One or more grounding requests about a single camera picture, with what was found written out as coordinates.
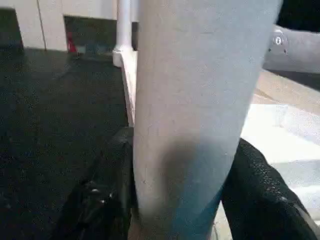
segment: white pipe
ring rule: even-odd
[[[132,50],[131,0],[118,0],[113,64],[122,67],[121,53]]]
[[[207,239],[280,0],[142,0],[140,239]]]

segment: metal bolt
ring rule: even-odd
[[[274,42],[275,44],[277,44],[278,46],[282,44],[282,39],[281,37],[277,36],[275,39],[274,39]]]

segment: white pole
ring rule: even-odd
[[[118,0],[116,45],[113,50],[113,64],[117,67],[121,67],[122,52],[132,50],[131,0]]]
[[[140,239],[208,239],[280,3],[140,2]]]

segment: black rubber mat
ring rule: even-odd
[[[0,50],[1,239],[47,239],[77,181],[126,125],[110,60]]]

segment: red object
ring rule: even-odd
[[[77,52],[77,48],[76,45],[72,39],[72,33],[71,32],[67,32],[66,34],[66,40],[68,43],[68,51],[69,53],[76,53]]]

